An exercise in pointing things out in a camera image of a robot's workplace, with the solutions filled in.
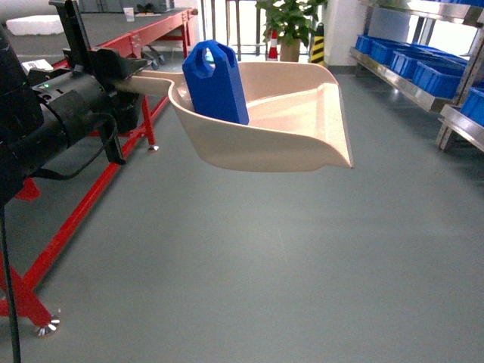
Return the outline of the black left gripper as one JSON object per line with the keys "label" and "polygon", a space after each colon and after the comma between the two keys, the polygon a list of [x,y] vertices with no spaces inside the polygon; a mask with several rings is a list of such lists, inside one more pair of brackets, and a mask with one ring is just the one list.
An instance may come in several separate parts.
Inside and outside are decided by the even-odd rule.
{"label": "black left gripper", "polygon": [[111,163],[124,164],[118,134],[126,134],[137,128],[141,112],[142,96],[122,92],[116,85],[141,70],[147,61],[125,58],[112,48],[92,48],[85,26],[75,1],[50,1],[56,7],[69,47],[64,49],[64,58],[71,70],[84,72],[100,84],[98,92],[107,96],[106,101],[96,107],[94,115],[104,120],[99,131],[105,144],[105,152]]}

